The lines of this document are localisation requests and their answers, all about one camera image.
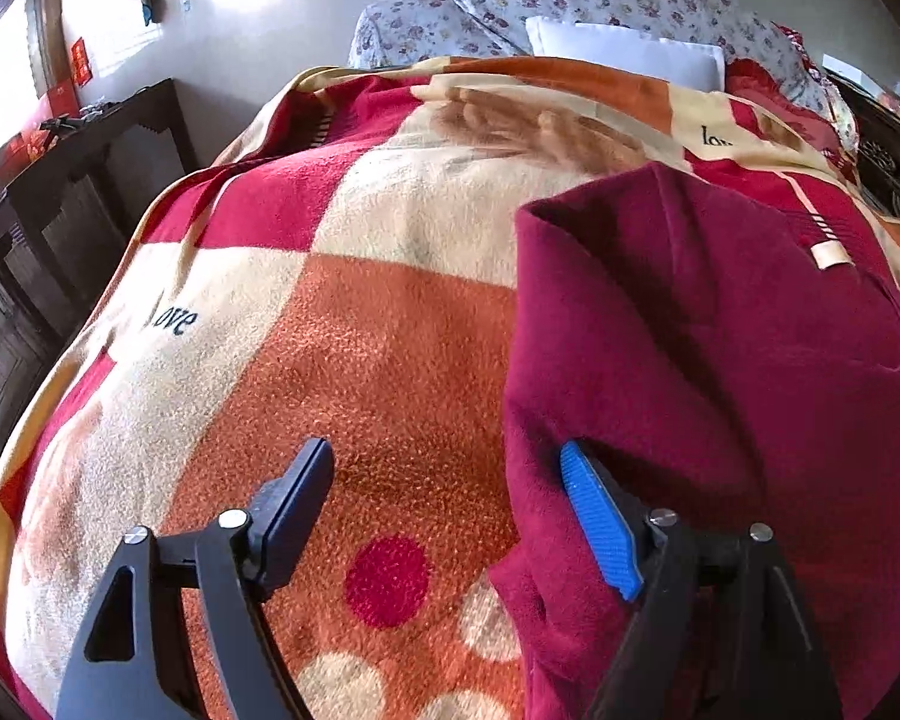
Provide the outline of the maroon fleece garment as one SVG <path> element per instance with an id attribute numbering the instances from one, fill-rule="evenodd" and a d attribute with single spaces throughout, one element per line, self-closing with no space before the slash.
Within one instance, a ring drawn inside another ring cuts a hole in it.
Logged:
<path id="1" fill-rule="evenodd" d="M 504 395 L 517 546 L 491 574 L 525 712 L 582 717 L 629 610 L 559 473 L 580 439 L 696 528 L 774 528 L 847 717 L 900 675 L 900 292 L 790 216 L 663 164 L 528 203 Z"/>

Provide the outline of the orange red patterned blanket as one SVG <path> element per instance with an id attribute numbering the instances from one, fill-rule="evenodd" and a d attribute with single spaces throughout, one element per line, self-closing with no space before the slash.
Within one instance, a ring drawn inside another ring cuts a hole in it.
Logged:
<path id="1" fill-rule="evenodd" d="M 900 292 L 900 221 L 772 112 L 566 59 L 302 75 L 165 188 L 0 461 L 0 676 L 56 713 L 121 537 L 206 527 L 311 437 L 328 500 L 266 605 L 320 718 L 532 718 L 491 574 L 517 213 L 658 163 Z"/>

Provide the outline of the dark carved wooden headboard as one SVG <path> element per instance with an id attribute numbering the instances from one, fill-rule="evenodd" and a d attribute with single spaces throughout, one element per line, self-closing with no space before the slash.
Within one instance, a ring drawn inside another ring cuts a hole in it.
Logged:
<path id="1" fill-rule="evenodd" d="M 900 218 L 900 117 L 865 89 L 827 72 L 854 112 L 859 129 L 859 174 L 880 210 Z"/>

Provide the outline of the red ruffled cushion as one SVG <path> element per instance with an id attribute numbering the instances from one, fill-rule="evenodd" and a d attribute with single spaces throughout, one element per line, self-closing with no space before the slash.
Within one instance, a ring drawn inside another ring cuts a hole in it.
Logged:
<path id="1" fill-rule="evenodd" d="M 727 70 L 727 91 L 772 112 L 806 143 L 821 151 L 846 179 L 854 184 L 859 182 L 855 158 L 845 151 L 836 126 L 816 110 L 787 99 L 774 78 L 758 62 L 733 60 Z"/>

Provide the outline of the white pillow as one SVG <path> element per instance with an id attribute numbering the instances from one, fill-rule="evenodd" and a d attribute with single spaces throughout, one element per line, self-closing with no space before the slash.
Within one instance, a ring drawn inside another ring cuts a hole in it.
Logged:
<path id="1" fill-rule="evenodd" d="M 582 60 L 702 93 L 724 91 L 727 84 L 725 52 L 718 46 L 681 43 L 624 26 L 562 23 L 544 16 L 528 18 L 525 29 L 535 57 Z"/>

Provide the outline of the floral quilt pillow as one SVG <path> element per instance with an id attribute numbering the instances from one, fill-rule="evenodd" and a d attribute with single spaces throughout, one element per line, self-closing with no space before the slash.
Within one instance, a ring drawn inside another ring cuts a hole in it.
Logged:
<path id="1" fill-rule="evenodd" d="M 792 103 L 825 115 L 848 154 L 859 148 L 852 110 L 806 54 L 802 36 L 741 7 L 738 0 L 379 0 L 357 18 L 349 65 L 375 70 L 441 55 L 528 54 L 532 46 L 525 21 L 532 16 L 712 44 L 724 49 L 728 65 L 754 60 Z"/>

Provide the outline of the red paper wall decoration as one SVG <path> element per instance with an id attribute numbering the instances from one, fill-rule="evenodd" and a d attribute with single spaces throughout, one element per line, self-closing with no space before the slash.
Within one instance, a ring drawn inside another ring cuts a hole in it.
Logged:
<path id="1" fill-rule="evenodd" d="M 86 43 L 84 43 L 82 37 L 76 39 L 69 47 L 69 57 L 71 57 L 73 82 L 77 86 L 86 86 L 94 78 L 94 74 L 92 73 L 91 62 L 89 62 Z"/>

